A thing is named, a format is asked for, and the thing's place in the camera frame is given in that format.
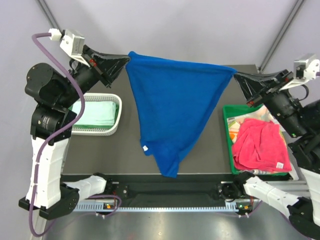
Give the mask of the blue towel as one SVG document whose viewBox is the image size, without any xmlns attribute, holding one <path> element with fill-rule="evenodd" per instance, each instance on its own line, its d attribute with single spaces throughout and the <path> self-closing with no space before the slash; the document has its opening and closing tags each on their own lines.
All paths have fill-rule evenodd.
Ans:
<svg viewBox="0 0 320 240">
<path fill-rule="evenodd" d="M 236 70 L 223 65 L 129 53 L 125 69 L 135 100 L 140 145 L 160 173 L 178 175 Z"/>
</svg>

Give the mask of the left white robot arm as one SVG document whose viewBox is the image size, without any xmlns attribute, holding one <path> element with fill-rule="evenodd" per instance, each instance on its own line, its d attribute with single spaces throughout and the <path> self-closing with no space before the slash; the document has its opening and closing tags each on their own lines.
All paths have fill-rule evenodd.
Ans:
<svg viewBox="0 0 320 240">
<path fill-rule="evenodd" d="M 33 149 L 31 183 L 18 205 L 29 211 L 39 210 L 46 220 L 70 214 L 78 202 L 94 195 L 109 198 L 114 187 L 105 175 L 64 183 L 61 170 L 72 134 L 71 122 L 76 114 L 71 106 L 96 83 L 109 87 L 119 76 L 130 57 L 106 54 L 84 46 L 84 63 L 78 63 L 69 74 L 71 82 L 47 63 L 34 65 L 27 73 L 25 93 L 37 103 L 31 117 L 30 134 Z"/>
</svg>

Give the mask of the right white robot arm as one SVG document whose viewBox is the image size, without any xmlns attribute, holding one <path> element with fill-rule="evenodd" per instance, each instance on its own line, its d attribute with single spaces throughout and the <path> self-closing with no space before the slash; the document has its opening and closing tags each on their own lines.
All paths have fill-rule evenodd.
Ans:
<svg viewBox="0 0 320 240">
<path fill-rule="evenodd" d="M 282 213 L 307 238 L 320 238 L 320 102 L 302 106 L 289 89 L 294 74 L 288 70 L 272 74 L 237 72 L 238 82 L 249 107 L 265 105 L 271 115 L 296 141 L 288 144 L 305 179 L 310 196 L 287 193 L 245 171 L 233 180 L 239 198 L 252 196 Z"/>
</svg>

